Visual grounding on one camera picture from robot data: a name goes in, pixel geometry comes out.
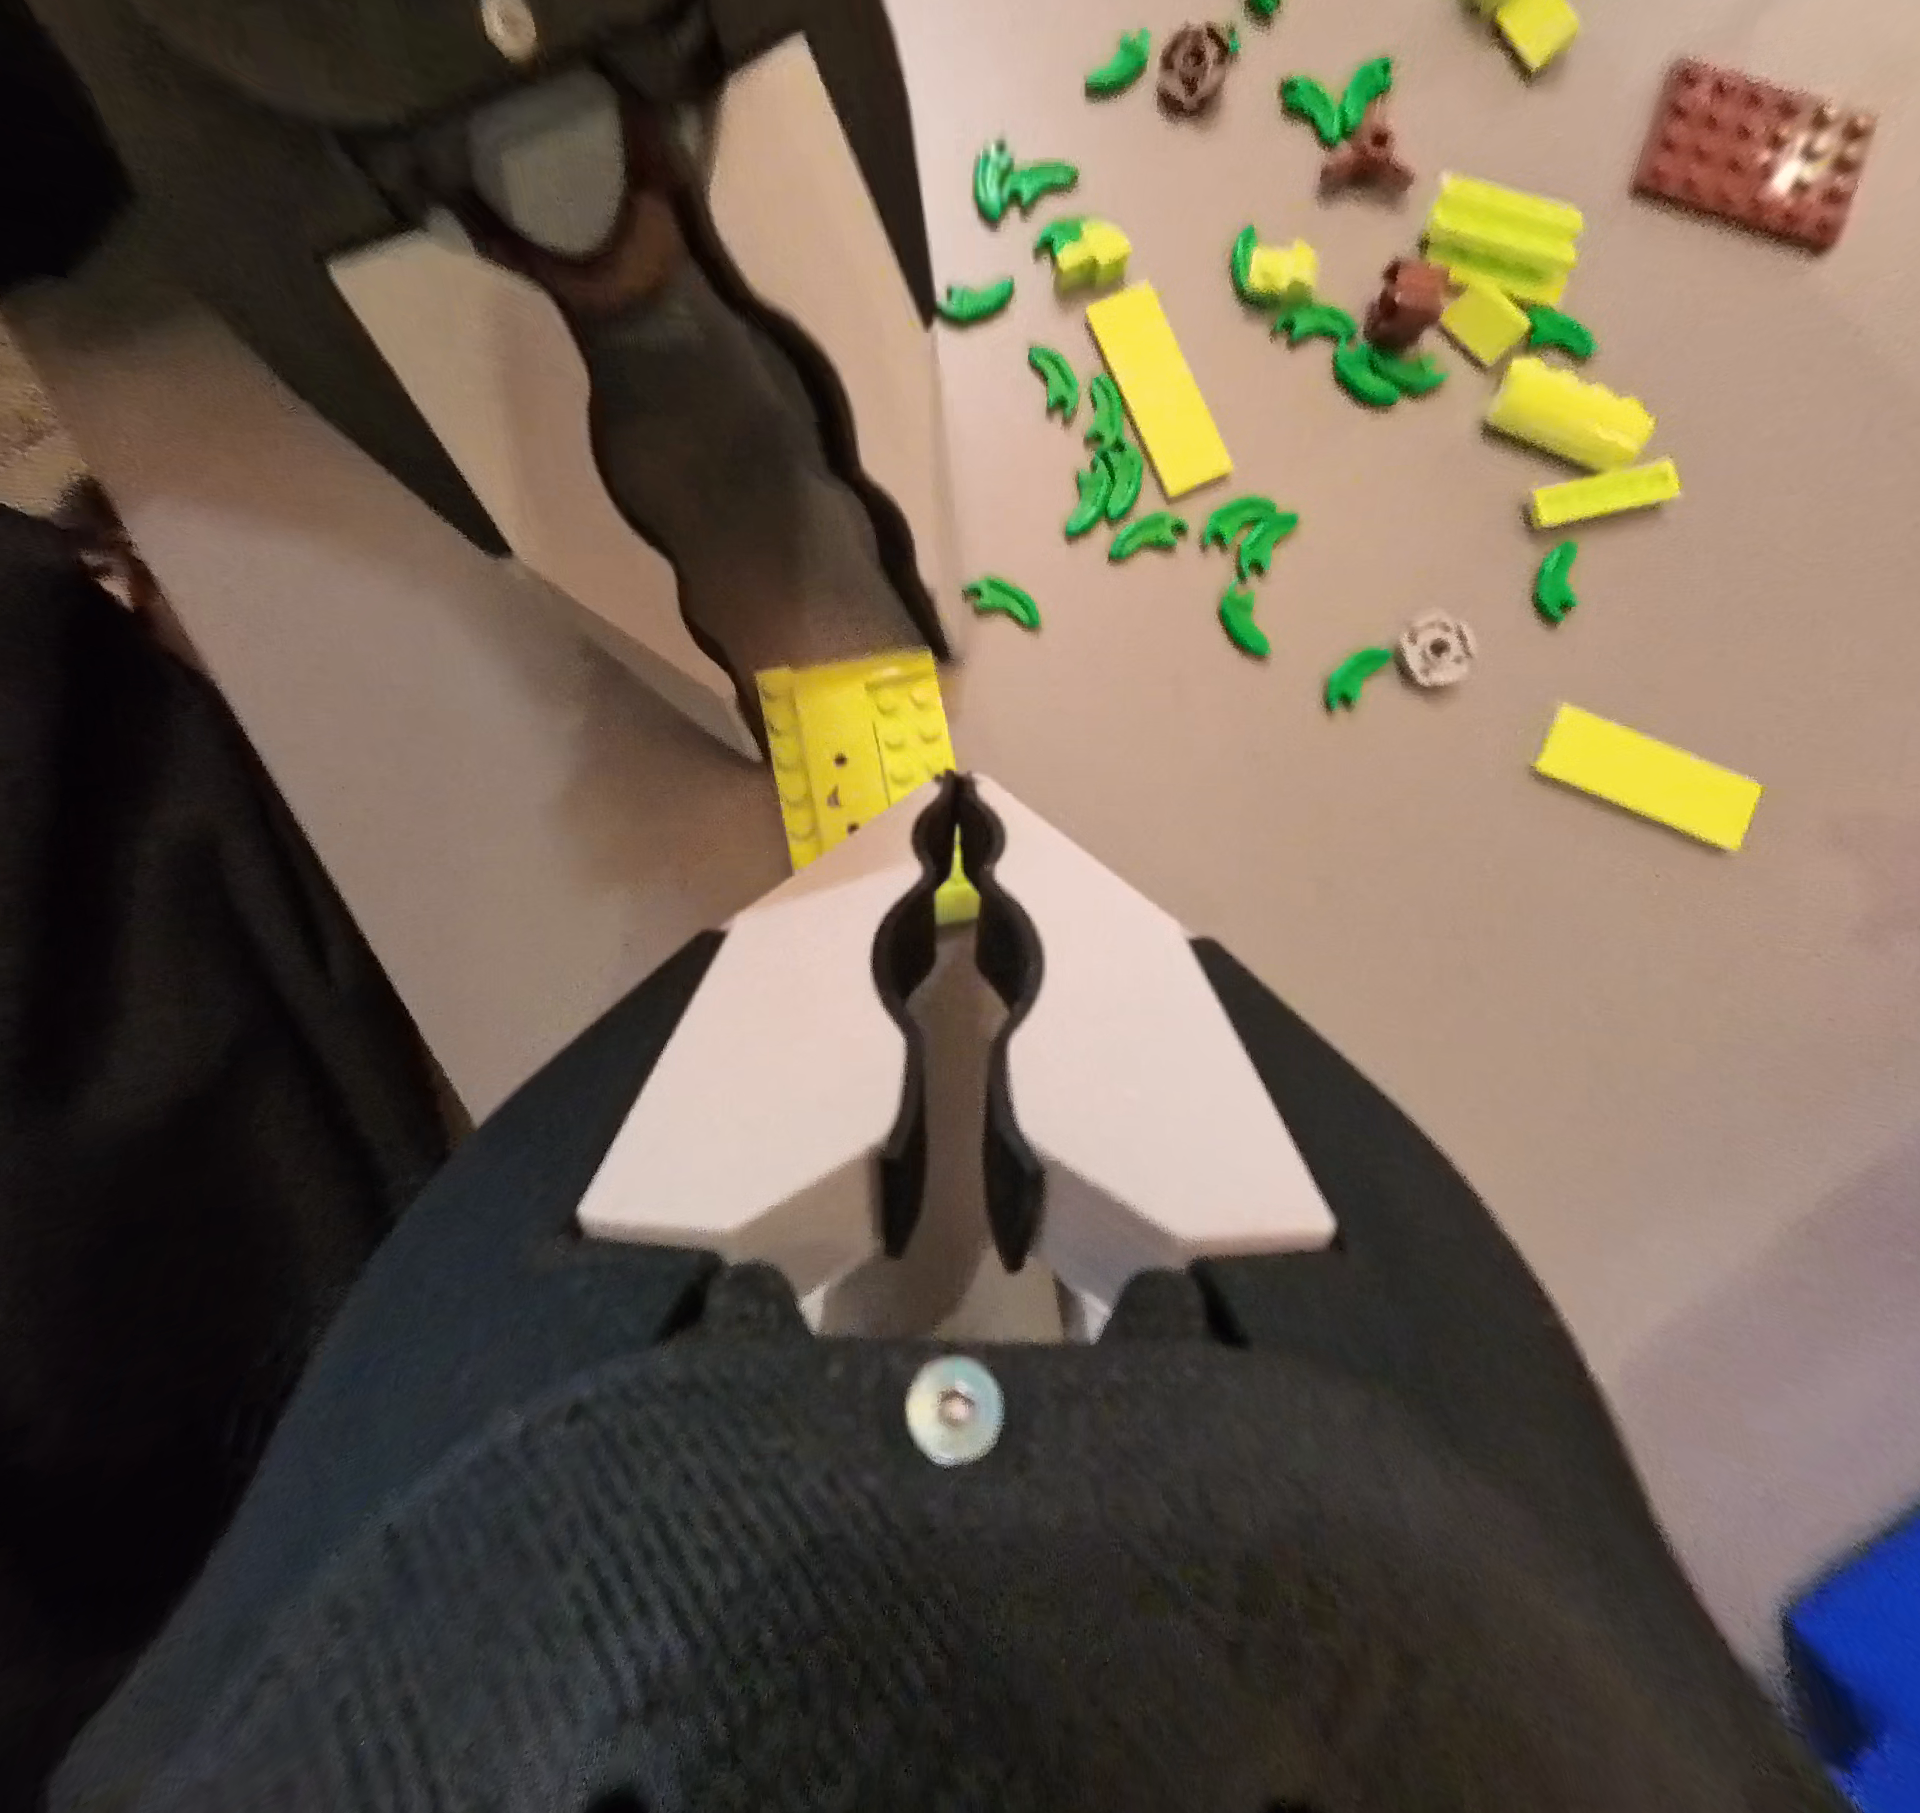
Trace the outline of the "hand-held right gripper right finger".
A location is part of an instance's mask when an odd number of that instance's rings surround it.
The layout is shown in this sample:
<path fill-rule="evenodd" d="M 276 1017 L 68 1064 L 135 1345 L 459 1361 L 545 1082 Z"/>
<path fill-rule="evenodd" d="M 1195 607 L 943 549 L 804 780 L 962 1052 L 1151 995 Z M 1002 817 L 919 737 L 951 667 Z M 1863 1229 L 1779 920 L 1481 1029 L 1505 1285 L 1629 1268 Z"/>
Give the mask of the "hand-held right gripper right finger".
<path fill-rule="evenodd" d="M 1097 1337 L 1145 1273 L 1322 1251 L 1308 1173 L 1195 939 L 989 778 L 956 787 L 976 965 L 1002 1011 L 983 1190 L 1006 1273 L 1039 1266 Z"/>

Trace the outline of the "dark round plate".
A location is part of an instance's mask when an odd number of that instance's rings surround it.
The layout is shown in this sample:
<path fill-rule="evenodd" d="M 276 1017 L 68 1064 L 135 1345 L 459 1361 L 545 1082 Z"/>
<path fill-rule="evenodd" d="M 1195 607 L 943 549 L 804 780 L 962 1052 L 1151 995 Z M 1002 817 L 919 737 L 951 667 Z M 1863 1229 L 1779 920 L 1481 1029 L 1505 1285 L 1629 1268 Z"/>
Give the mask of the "dark round plate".
<path fill-rule="evenodd" d="M 1158 108 L 1170 120 L 1210 117 L 1240 50 L 1233 23 L 1186 23 L 1163 44 L 1156 75 Z"/>

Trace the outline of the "stack of lime bricks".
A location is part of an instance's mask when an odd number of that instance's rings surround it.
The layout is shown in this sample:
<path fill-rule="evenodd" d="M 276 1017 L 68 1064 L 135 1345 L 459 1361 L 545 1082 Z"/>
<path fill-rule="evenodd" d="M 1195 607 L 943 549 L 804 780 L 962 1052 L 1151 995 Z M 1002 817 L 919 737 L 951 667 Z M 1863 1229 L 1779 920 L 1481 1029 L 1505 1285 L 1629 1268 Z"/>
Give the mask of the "stack of lime bricks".
<path fill-rule="evenodd" d="M 1583 214 L 1568 202 L 1445 172 L 1421 247 L 1460 285 L 1493 287 L 1523 308 L 1559 308 L 1583 232 Z"/>

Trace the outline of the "scatter of green leaf pieces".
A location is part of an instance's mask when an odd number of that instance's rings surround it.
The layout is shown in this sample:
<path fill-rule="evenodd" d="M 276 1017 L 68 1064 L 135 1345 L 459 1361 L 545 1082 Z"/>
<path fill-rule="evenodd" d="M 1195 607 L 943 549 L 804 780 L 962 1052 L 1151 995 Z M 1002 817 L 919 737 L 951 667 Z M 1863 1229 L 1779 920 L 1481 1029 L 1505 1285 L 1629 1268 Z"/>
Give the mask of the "scatter of green leaf pieces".
<path fill-rule="evenodd" d="M 1493 19 L 1484 19 L 1467 0 L 1460 3 L 1468 15 L 1485 22 L 1488 31 L 1499 37 Z M 1240 0 L 1239 4 L 1247 22 L 1258 27 L 1255 46 L 1261 46 L 1259 34 L 1268 30 L 1285 0 Z M 1237 19 L 1204 19 L 1195 23 L 1210 22 L 1233 23 L 1240 37 L 1240 23 Z M 1218 105 L 1210 117 L 1199 120 L 1170 120 L 1158 108 L 1156 75 L 1159 55 L 1170 34 L 1172 31 L 1166 31 L 1156 39 L 1149 25 L 1117 34 L 1115 50 L 1100 66 L 1091 67 L 1080 82 L 1085 99 L 1111 101 L 1125 95 L 1139 95 L 1139 89 L 1146 89 L 1139 99 L 1145 101 L 1151 97 L 1156 126 L 1216 127 L 1219 123 Z M 1227 78 L 1227 90 L 1230 90 L 1233 73 Z M 1348 201 L 1359 195 L 1368 204 L 1378 201 L 1380 204 L 1394 202 L 1397 208 L 1410 186 L 1417 185 L 1417 168 L 1403 161 L 1403 152 L 1396 147 L 1396 133 L 1390 121 L 1387 99 L 1396 84 L 1394 73 L 1396 60 L 1392 50 L 1380 48 L 1377 55 L 1359 60 L 1353 73 L 1345 75 L 1336 89 L 1326 86 L 1306 72 L 1285 73 L 1276 79 L 1276 111 L 1288 123 L 1310 127 L 1315 150 L 1320 152 L 1320 157 L 1313 158 L 1312 179 L 1312 204 L 1319 211 L 1325 211 L 1339 195 L 1345 195 Z M 987 226 L 997 226 L 1008 209 L 1020 209 L 1020 218 L 1026 220 L 1031 208 L 1046 197 L 1074 195 L 1080 173 L 1082 168 L 1072 166 L 1067 158 L 1027 154 L 1027 158 L 1021 161 L 1008 149 L 1006 141 L 985 143 L 973 161 L 973 204 Z M 1049 271 L 1049 258 L 1036 251 L 1036 240 L 1050 221 L 1074 215 L 1099 218 L 1087 208 L 1069 208 L 1067 211 L 1055 211 L 1043 227 L 1033 230 L 1031 252 L 1036 259 L 1044 259 Z M 1222 261 L 1222 270 L 1228 274 L 1233 287 L 1234 314 L 1243 312 L 1258 318 L 1263 331 L 1261 337 L 1285 338 L 1288 352 L 1306 341 L 1331 342 L 1331 381 L 1350 396 L 1356 406 L 1368 409 L 1385 412 L 1402 401 L 1417 401 L 1445 385 L 1448 372 L 1435 362 L 1433 353 L 1427 352 L 1427 337 L 1405 355 L 1377 352 L 1359 333 L 1364 312 L 1350 312 L 1340 303 L 1326 298 L 1326 289 L 1320 285 L 1315 285 L 1315 298 L 1310 305 L 1259 308 L 1250 301 L 1240 289 L 1240 270 L 1245 256 L 1258 243 L 1258 224 L 1245 221 L 1239 226 L 1230 249 L 1210 243 L 1208 259 L 1213 261 L 1213 258 L 1218 258 Z M 1130 263 L 1117 287 L 1069 295 L 1065 298 L 1052 293 L 1062 312 L 1075 318 L 1075 325 L 1087 326 L 1085 314 L 1094 298 L 1130 285 L 1151 285 L 1151 274 L 1142 275 L 1145 267 L 1135 259 L 1136 252 L 1139 249 L 1133 247 Z M 1410 251 L 1403 251 L 1403 258 L 1425 259 L 1421 240 Z M 1370 305 L 1377 289 L 1368 287 L 1366 293 L 1368 301 L 1364 309 Z M 1010 298 L 1010 275 L 1000 275 L 981 289 L 949 285 L 937 303 L 937 312 L 941 320 L 954 329 L 973 326 L 1002 312 Z M 1567 315 L 1559 308 L 1524 309 L 1532 320 L 1530 338 L 1501 362 L 1523 353 L 1563 353 L 1573 362 L 1592 355 L 1592 333 L 1573 315 Z M 1089 329 L 1087 335 L 1094 352 L 1099 352 Z M 1122 564 L 1142 551 L 1177 551 L 1180 539 L 1186 538 L 1189 521 L 1180 511 L 1170 509 L 1177 500 L 1170 502 L 1163 497 L 1124 408 L 1119 389 L 1107 374 L 1102 362 L 1089 374 L 1087 383 L 1077 383 L 1065 353 L 1046 342 L 1031 342 L 1027 349 L 1027 364 L 1044 385 L 1049 419 L 1059 413 L 1063 427 L 1072 425 L 1077 413 L 1082 387 L 1087 393 L 1087 425 L 1082 434 L 1087 462 L 1085 471 L 1075 473 L 1077 496 L 1062 523 L 1062 538 L 1065 542 L 1085 542 L 1089 538 L 1102 539 L 1110 564 Z M 1276 544 L 1294 527 L 1298 515 L 1285 511 L 1268 496 L 1253 493 L 1216 502 L 1211 517 L 1196 538 L 1196 551 L 1224 551 L 1233 563 L 1233 578 L 1224 584 L 1218 599 L 1218 625 L 1228 642 L 1247 659 L 1263 660 L 1269 654 L 1269 636 L 1259 626 L 1255 616 L 1258 584 L 1268 573 L 1269 553 Z M 997 614 L 1012 620 L 1021 632 L 1043 632 L 1040 604 L 1029 592 L 1002 573 L 987 570 L 968 580 L 961 594 L 979 616 Z M 1325 691 L 1326 708 L 1345 711 L 1353 707 L 1364 680 L 1385 670 L 1392 660 L 1396 660 L 1394 648 L 1357 649 L 1348 663 L 1331 672 Z"/>

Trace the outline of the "large brown studded plate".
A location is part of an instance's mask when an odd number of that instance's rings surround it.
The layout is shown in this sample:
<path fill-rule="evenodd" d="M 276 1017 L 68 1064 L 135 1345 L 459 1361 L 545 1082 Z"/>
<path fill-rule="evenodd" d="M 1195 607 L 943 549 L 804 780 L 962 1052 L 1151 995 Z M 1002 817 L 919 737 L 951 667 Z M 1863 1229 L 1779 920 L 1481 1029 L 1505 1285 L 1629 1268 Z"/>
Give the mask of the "large brown studded plate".
<path fill-rule="evenodd" d="M 1876 113 L 1839 97 L 1680 57 L 1629 192 L 1822 258 L 1848 230 L 1877 131 Z"/>

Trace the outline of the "blue bin with printed tag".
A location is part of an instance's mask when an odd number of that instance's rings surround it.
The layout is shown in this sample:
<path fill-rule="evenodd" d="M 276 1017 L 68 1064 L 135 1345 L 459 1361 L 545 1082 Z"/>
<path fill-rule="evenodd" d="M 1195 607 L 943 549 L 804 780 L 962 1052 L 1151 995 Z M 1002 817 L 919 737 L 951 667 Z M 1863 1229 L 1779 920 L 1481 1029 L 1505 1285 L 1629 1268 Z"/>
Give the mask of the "blue bin with printed tag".
<path fill-rule="evenodd" d="M 1917 1512 L 1861 1543 L 1784 1615 L 1794 1711 L 1860 1812 L 1917 1810 Z"/>

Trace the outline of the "lime tile with face print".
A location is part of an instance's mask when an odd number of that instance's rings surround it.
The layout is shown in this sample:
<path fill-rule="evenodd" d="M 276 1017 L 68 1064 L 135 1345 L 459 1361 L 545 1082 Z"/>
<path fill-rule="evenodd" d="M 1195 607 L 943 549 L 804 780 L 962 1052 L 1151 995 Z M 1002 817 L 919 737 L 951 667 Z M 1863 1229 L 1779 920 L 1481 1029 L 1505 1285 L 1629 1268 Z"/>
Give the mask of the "lime tile with face print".
<path fill-rule="evenodd" d="M 798 870 L 889 805 L 867 688 L 837 667 L 790 672 L 767 725 L 787 849 Z"/>

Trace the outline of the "long lime tile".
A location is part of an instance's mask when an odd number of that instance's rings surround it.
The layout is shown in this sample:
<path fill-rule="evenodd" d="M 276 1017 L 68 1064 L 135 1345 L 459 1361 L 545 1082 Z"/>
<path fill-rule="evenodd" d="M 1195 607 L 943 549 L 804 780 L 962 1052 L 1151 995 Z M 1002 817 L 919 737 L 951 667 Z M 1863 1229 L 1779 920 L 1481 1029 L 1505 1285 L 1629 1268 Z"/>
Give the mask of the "long lime tile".
<path fill-rule="evenodd" d="M 1741 851 L 1762 796 L 1752 778 L 1571 704 L 1555 712 L 1530 768 L 1727 855 Z"/>
<path fill-rule="evenodd" d="M 1175 502 L 1230 479 L 1233 455 L 1158 291 L 1149 283 L 1124 287 L 1094 298 L 1085 318 L 1163 497 Z"/>

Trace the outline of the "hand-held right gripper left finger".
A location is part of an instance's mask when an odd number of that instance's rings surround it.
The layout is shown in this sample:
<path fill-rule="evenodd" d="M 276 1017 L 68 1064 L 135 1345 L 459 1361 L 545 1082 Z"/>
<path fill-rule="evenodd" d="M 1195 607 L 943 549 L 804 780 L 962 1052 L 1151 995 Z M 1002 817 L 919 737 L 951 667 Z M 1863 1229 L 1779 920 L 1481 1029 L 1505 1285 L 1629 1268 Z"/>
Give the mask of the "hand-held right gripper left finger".
<path fill-rule="evenodd" d="M 937 776 L 725 923 L 578 1202 L 584 1239 L 767 1264 L 798 1297 L 911 1245 L 927 1129 L 908 1003 L 956 799 Z"/>

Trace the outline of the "large lime half-round brick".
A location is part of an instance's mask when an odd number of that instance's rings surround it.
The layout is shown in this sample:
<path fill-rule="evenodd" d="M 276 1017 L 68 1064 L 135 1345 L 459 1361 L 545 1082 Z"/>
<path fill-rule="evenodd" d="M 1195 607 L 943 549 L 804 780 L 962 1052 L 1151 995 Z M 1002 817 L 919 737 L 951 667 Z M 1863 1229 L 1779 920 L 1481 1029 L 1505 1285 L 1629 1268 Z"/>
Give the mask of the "large lime half-round brick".
<path fill-rule="evenodd" d="M 1612 393 L 1537 353 L 1517 355 L 1503 366 L 1481 425 L 1583 473 L 1634 466 L 1657 428 L 1655 416 L 1635 397 Z"/>

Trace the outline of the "person's black clothing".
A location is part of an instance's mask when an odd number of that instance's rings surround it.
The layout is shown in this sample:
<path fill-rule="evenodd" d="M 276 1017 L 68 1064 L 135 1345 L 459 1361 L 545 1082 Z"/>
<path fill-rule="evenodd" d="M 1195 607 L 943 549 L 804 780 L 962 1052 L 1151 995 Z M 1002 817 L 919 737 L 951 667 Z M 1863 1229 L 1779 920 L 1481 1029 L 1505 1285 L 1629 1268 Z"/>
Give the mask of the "person's black clothing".
<path fill-rule="evenodd" d="M 108 1690 L 446 1151 L 223 697 L 4 511 L 4 1719 Z"/>

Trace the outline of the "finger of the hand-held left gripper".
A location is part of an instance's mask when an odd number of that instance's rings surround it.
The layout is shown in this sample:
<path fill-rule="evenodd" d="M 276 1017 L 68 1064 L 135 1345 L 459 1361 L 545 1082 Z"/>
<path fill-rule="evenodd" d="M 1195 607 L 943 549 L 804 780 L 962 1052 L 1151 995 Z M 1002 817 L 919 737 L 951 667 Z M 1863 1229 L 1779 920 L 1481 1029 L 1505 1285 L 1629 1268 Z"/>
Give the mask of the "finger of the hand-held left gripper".
<path fill-rule="evenodd" d="M 804 35 L 732 72 L 712 121 L 705 204 L 749 320 L 810 387 L 828 462 L 860 502 L 864 564 L 919 644 L 958 659 L 941 360 Z"/>
<path fill-rule="evenodd" d="M 587 367 L 553 303 L 450 232 L 368 245 L 327 274 L 520 570 L 675 712 L 759 765 L 732 674 L 685 622 L 679 574 L 604 483 Z"/>

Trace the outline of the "brown stump piece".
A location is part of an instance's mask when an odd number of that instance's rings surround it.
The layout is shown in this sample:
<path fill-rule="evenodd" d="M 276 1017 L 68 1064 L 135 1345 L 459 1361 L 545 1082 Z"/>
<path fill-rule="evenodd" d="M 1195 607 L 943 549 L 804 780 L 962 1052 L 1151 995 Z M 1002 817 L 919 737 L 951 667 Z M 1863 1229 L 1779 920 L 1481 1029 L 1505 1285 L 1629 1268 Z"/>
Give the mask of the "brown stump piece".
<path fill-rule="evenodd" d="M 1452 274 L 1423 258 L 1380 270 L 1380 287 L 1359 325 L 1364 341 L 1392 355 L 1411 353 L 1453 298 Z"/>

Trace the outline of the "brown and lime brick assembly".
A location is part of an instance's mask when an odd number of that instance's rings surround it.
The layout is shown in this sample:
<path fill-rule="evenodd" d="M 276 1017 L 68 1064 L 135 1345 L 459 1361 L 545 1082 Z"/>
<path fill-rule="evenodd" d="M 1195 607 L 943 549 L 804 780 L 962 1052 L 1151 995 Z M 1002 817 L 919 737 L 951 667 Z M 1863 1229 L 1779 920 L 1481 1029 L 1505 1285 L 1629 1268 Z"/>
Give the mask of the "brown and lime brick assembly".
<path fill-rule="evenodd" d="M 930 651 L 886 651 L 867 659 L 837 660 L 804 668 L 821 667 L 837 667 L 840 670 L 851 670 L 857 681 L 867 688 L 867 699 L 872 712 L 889 801 L 886 811 L 901 802 L 906 795 L 917 792 L 922 785 L 947 776 L 956 767 L 936 663 Z M 767 702 L 769 696 L 776 696 L 781 691 L 790 672 L 804 668 L 773 667 L 756 674 L 771 768 L 773 750 L 767 725 Z"/>

